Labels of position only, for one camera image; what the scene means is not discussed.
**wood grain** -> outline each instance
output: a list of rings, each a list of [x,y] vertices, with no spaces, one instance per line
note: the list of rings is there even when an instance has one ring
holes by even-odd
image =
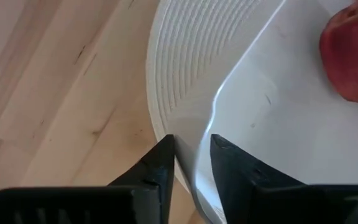
[[[0,189],[105,185],[156,144],[145,59],[158,0],[0,0]],[[175,180],[170,223],[191,195]]]
[[[194,211],[193,214],[191,214],[188,224],[205,224],[205,221],[197,211]]]

